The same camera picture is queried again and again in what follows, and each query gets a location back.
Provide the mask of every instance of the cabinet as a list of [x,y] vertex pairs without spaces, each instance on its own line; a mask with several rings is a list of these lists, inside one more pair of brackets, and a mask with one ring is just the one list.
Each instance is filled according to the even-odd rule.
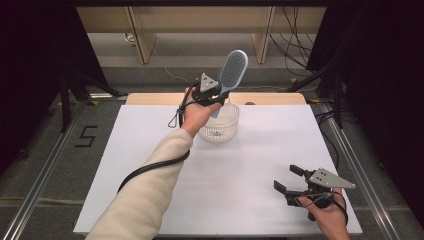
[[[325,7],[298,8],[298,33],[318,32]],[[132,33],[146,64],[157,33],[251,33],[258,63],[264,63],[269,34],[291,33],[293,7],[78,7],[87,32]]]

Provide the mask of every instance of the human arm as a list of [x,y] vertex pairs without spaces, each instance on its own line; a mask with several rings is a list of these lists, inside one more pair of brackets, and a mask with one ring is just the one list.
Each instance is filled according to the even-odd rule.
[[[199,129],[219,107],[187,106],[182,129],[166,136],[144,166],[184,155],[191,148]],[[183,162],[179,162],[147,171],[128,181],[98,219],[87,239],[153,239],[160,229],[182,167]]]
[[[333,194],[334,200],[346,208],[346,203],[341,195],[342,189],[333,188],[332,191],[336,192]],[[345,215],[336,205],[331,204],[329,207],[321,209],[307,197],[300,197],[299,202],[314,215],[318,227],[329,240],[350,239],[346,228]]]

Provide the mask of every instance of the aluminum rail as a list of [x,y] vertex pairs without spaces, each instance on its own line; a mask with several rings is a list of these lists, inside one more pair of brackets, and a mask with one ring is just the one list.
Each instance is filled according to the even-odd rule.
[[[329,104],[322,105],[323,111],[328,112],[331,110]],[[357,158],[352,146],[349,143],[343,129],[340,129],[337,123],[331,118],[329,119],[330,127],[336,136],[337,142],[340,148],[343,151],[343,154],[346,157],[346,160],[352,169],[353,175],[358,181],[357,186],[362,190],[365,200],[368,203],[368,206],[371,212],[374,215],[375,220],[377,221],[378,226],[385,239],[396,240],[401,239],[399,233],[397,232],[393,221],[384,208],[383,203],[377,195],[374,187],[371,184],[367,174],[364,171],[359,159]]]
[[46,162],[44,163],[44,166],[41,169],[40,173],[38,174],[37,179],[32,185],[31,190],[25,197],[21,207],[19,208],[19,210],[13,217],[12,221],[10,222],[9,227],[6,231],[6,234],[3,237],[4,240],[17,240],[21,236],[25,228],[25,225],[27,224],[29,218],[31,217],[31,214],[35,208],[35,205],[37,204],[37,201],[41,193],[46,187],[47,182],[53,170],[55,169],[58,159],[60,159],[62,155],[62,152],[69,139],[69,136],[71,135],[74,129],[74,125],[78,117],[80,116],[82,110],[84,109],[85,105],[86,105],[86,102],[78,102],[76,104],[76,109],[74,110],[74,116],[68,128],[64,132],[60,133],[59,138],[56,141],[56,144],[53,150],[50,152],[50,155],[47,158]]

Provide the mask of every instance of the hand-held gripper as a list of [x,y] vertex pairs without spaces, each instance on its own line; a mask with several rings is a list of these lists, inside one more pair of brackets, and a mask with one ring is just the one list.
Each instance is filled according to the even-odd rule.
[[[305,181],[308,184],[308,189],[303,192],[289,191],[284,185],[274,180],[275,190],[279,191],[286,197],[287,205],[303,207],[302,204],[300,204],[298,201],[298,198],[301,196],[309,198],[318,208],[327,208],[331,204],[335,204],[340,208],[340,210],[342,210],[346,217],[347,224],[348,216],[346,209],[334,200],[334,192],[332,192],[331,189],[334,187],[356,188],[355,184],[350,183],[323,168],[314,171],[308,171],[303,170],[296,165],[290,165],[290,171],[301,177],[304,176]],[[308,219],[315,221],[315,217],[310,212],[308,213]]]

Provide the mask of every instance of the metal frame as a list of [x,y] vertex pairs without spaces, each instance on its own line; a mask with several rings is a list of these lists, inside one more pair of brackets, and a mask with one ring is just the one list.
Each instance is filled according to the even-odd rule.
[[[331,110],[329,104],[322,105],[323,111],[328,112]],[[398,231],[396,230],[393,220],[391,219],[389,213],[386,211],[383,203],[377,195],[371,181],[369,180],[367,174],[365,173],[364,168],[362,167],[358,157],[355,154],[352,146],[349,143],[343,129],[340,129],[337,123],[333,119],[329,119],[330,127],[334,133],[334,136],[337,139],[337,142],[340,148],[343,151],[343,154],[346,157],[346,160],[358,181],[357,186],[362,190],[365,200],[368,203],[368,206],[371,212],[374,215],[374,218],[380,227],[380,230],[385,239],[401,239]]]

